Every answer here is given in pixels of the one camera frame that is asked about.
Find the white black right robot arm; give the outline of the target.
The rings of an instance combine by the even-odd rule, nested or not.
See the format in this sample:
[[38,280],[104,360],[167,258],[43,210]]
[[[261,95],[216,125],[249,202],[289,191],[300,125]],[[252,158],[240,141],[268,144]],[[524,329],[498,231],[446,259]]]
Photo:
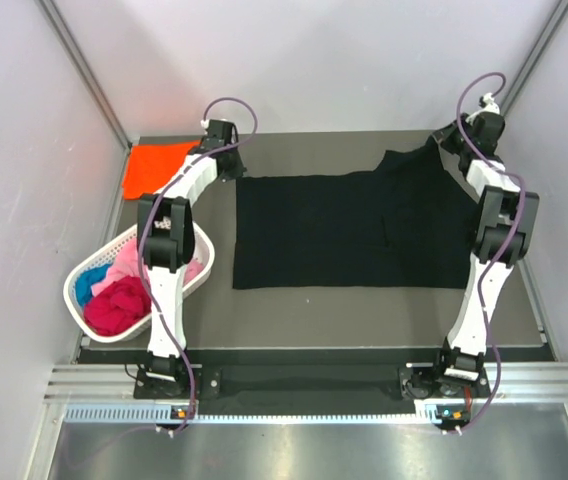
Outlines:
[[485,107],[434,134],[441,147],[459,157],[464,180],[479,196],[462,305],[430,372],[433,388],[445,396],[481,384],[493,313],[532,240],[540,199],[495,155],[504,129],[503,116]]

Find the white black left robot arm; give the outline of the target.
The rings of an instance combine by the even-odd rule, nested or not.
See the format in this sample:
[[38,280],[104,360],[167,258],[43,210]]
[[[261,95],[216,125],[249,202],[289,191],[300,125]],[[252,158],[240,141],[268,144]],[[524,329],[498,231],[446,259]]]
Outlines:
[[151,336],[143,379],[153,379],[169,396],[195,397],[195,374],[186,350],[183,325],[184,279],[196,250],[192,207],[218,179],[245,172],[239,134],[227,120],[205,120],[205,134],[189,150],[178,172],[137,205],[138,263],[151,300]]

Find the black t-shirt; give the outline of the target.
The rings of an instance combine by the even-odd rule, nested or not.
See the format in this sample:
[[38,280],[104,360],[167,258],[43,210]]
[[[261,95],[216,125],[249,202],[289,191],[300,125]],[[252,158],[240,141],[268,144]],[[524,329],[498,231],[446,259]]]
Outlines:
[[369,171],[242,178],[232,284],[462,289],[476,207],[432,139]]

